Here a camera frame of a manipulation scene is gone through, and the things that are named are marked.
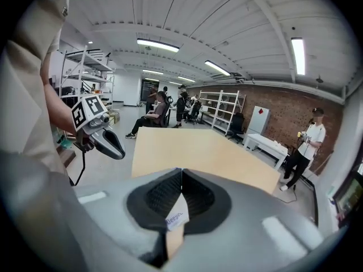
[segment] black foam cushion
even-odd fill
[[[133,190],[126,205],[141,227],[166,233],[165,218],[181,192],[189,212],[185,235],[211,232],[231,210],[231,199],[224,189],[188,169],[179,168]]]

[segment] paper label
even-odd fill
[[[182,193],[180,194],[178,200],[175,202],[165,221],[169,231],[176,229],[182,224],[188,223],[188,205]]]

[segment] white refrigerator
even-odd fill
[[[243,144],[247,140],[247,135],[249,134],[261,134],[265,132],[268,124],[268,120],[270,118],[270,110],[266,108],[262,108],[259,106],[255,106],[254,112],[252,113],[252,118],[250,121],[250,124],[248,126],[247,131],[244,134],[244,140]],[[256,145],[254,142],[251,142],[248,144],[248,147],[251,150],[254,150],[256,148]]]

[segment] red brick wall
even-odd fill
[[[316,107],[323,108],[323,124],[327,134],[310,170],[314,171],[319,167],[333,150],[343,117],[342,105],[308,93],[275,87],[213,86],[189,88],[188,92],[192,96],[199,94],[200,90],[205,92],[219,92],[220,90],[237,92],[239,90],[241,94],[246,95],[246,102],[243,107],[245,117],[243,126],[246,128],[250,123],[256,105],[269,109],[271,116],[264,136],[288,147],[294,146],[296,148],[297,133],[306,130],[308,127],[309,120],[312,117],[312,109]],[[316,174],[320,174],[323,167],[320,167]]]

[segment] person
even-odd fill
[[[6,43],[0,67],[0,148],[41,161],[66,173],[53,143],[50,124],[75,133],[71,109],[49,84],[50,55],[59,48],[69,0],[34,0]]]
[[[178,91],[178,100],[176,101],[176,125],[173,128],[182,126],[182,119],[185,112],[185,102],[188,98],[188,93],[185,85],[181,85]]]
[[[157,88],[156,86],[152,86],[149,89],[149,94],[147,95],[147,99],[146,99],[146,114],[148,114],[149,111],[153,111],[154,110],[154,106],[153,104],[155,103],[155,97],[157,95]]]
[[[323,125],[323,117],[324,110],[322,108],[315,108],[313,110],[313,121],[315,123],[311,124],[307,128],[306,132],[304,132],[306,134],[306,139],[300,145],[299,149],[296,150],[294,154],[288,159],[284,180],[289,179],[294,166],[296,166],[296,170],[293,178],[286,185],[280,187],[282,192],[289,189],[298,181],[322,145],[326,134],[326,130]]]
[[[161,115],[163,114],[166,107],[166,95],[163,91],[157,93],[157,100],[159,104],[155,110],[150,110],[145,116],[137,119],[132,131],[125,136],[126,139],[135,139],[138,129],[140,127],[150,127],[151,120],[153,120],[154,125],[160,125]]]
[[[192,119],[198,118],[199,110],[201,108],[201,103],[196,101],[194,104],[190,104],[190,108],[185,108],[187,111],[183,114],[183,119],[190,121]]]
[[[199,99],[199,95],[195,94],[194,96],[191,97],[191,105],[193,105],[195,102],[197,102]]]

